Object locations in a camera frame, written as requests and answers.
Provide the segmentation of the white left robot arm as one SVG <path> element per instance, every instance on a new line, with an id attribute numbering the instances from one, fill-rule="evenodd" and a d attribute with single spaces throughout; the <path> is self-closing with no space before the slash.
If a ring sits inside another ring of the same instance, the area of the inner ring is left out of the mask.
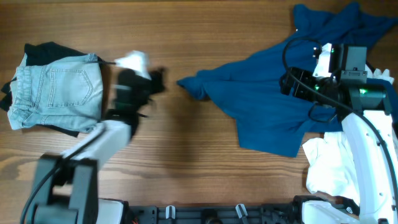
<path id="1" fill-rule="evenodd" d="M 148 77 L 135 70 L 118 74 L 114 108 L 73 148 L 60 154 L 43 154 L 34 183 L 21 213 L 21 223 L 132 223 L 129 204 L 98 197 L 98 172 L 131 142 L 142 117 L 139 110 L 151 96 L 165 90 L 159 67 Z"/>

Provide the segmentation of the dark blue t-shirt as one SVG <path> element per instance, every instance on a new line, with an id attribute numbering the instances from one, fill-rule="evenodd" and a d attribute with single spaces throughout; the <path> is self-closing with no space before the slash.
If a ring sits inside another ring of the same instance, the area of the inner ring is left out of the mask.
<path id="1" fill-rule="evenodd" d="M 373 16 L 356 2 L 338 13 L 303 4 L 293 9 L 296 31 L 285 41 L 245 60 L 200 70 L 178 84 L 197 100 L 211 99 L 236 121 L 239 145 L 295 157 L 305 133 L 340 132 L 334 109 L 280 92 L 286 67 L 313 71 L 316 42 L 373 47 L 397 24 L 395 17 Z"/>

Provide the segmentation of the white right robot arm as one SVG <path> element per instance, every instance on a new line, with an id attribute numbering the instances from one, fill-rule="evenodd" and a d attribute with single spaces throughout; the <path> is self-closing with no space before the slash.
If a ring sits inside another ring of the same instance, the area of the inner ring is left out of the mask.
<path id="1" fill-rule="evenodd" d="M 392 107 L 386 89 L 366 81 L 365 71 L 336 71 L 315 78 L 286 69 L 281 92 L 336 109 L 353 154 L 361 223 L 397 223 L 397 158 L 392 144 Z"/>

